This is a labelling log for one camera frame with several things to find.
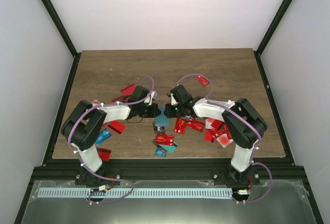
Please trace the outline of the lone red card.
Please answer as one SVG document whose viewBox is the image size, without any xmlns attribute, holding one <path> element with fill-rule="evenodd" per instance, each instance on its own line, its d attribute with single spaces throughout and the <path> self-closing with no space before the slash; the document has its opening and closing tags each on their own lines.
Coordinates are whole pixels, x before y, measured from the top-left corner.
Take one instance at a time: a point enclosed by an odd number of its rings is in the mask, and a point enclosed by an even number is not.
<svg viewBox="0 0 330 224">
<path fill-rule="evenodd" d="M 203 74 L 197 75 L 195 78 L 203 87 L 210 85 L 209 80 L 207 80 Z"/>
</svg>

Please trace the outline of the blue leather card holder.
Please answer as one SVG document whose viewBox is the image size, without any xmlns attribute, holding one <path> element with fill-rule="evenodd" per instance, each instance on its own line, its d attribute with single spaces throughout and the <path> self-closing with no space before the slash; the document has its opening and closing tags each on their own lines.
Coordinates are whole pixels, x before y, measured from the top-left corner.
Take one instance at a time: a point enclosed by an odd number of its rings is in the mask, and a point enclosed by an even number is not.
<svg viewBox="0 0 330 224">
<path fill-rule="evenodd" d="M 161 113 L 155 117 L 154 125 L 155 126 L 162 126 L 162 127 L 169 127 L 170 126 L 170 119 L 164 115 L 165 107 L 159 107 Z"/>
</svg>

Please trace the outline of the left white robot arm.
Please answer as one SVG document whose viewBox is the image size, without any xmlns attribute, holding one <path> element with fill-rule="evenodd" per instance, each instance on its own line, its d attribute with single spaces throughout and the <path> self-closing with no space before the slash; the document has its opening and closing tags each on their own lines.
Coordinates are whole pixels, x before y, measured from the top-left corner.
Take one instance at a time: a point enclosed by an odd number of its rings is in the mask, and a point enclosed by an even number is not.
<svg viewBox="0 0 330 224">
<path fill-rule="evenodd" d="M 61 128 L 61 134 L 78 154 L 81 166 L 88 169 L 87 178 L 95 185 L 105 180 L 101 169 L 102 159 L 98 155 L 96 140 L 104 125 L 112 121 L 133 117 L 154 118 L 161 114 L 158 104 L 153 101 L 157 92 L 136 86 L 133 93 L 108 104 L 93 104 L 80 101 Z"/>
</svg>

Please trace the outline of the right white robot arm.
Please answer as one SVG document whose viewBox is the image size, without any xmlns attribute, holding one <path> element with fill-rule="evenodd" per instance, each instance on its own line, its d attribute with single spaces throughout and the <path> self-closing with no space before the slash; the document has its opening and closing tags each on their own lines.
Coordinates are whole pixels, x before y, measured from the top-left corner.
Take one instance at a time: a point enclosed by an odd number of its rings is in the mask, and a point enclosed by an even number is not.
<svg viewBox="0 0 330 224">
<path fill-rule="evenodd" d="M 190 115 L 194 118 L 212 118 L 228 128 L 235 143 L 229 178 L 234 184 L 243 183 L 253 164 L 257 145 L 261 142 L 268 125 L 252 104 L 245 98 L 237 101 L 215 101 L 203 96 L 192 97 L 181 84 L 167 93 L 171 99 L 164 115 L 168 118 Z"/>
</svg>

